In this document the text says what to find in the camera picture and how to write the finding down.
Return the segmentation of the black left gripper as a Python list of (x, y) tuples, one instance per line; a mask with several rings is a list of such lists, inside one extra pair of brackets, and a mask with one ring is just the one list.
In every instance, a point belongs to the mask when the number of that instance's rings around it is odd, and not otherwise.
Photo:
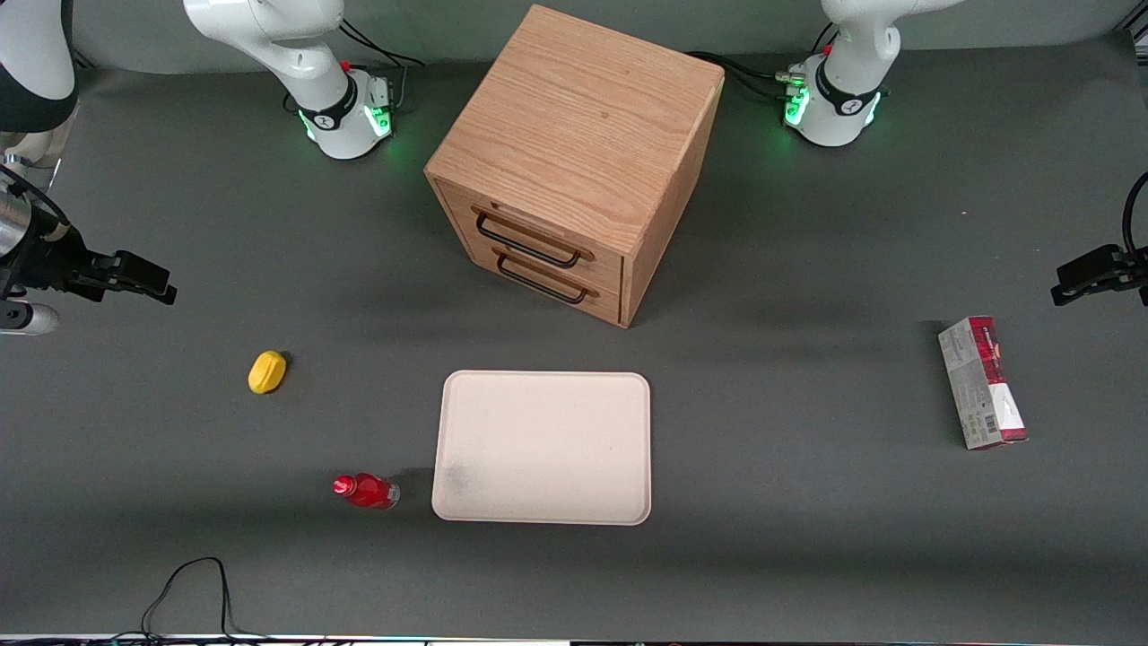
[(1062, 308), (1101, 291), (1132, 291), (1148, 306), (1147, 246), (1123, 250), (1116, 244), (1099, 246), (1057, 268), (1057, 285), (1050, 289), (1055, 306)]

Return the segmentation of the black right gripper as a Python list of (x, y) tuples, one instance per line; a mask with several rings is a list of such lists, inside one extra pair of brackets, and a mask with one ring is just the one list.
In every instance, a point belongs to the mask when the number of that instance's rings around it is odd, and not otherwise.
[(130, 291), (172, 305), (178, 290), (170, 271), (135, 252), (115, 252), (109, 273), (98, 268), (107, 255), (91, 252), (82, 233), (69, 229), (57, 241), (46, 241), (33, 231), (3, 255), (1, 298), (24, 297), (29, 290), (65, 291), (102, 302), (107, 291)]

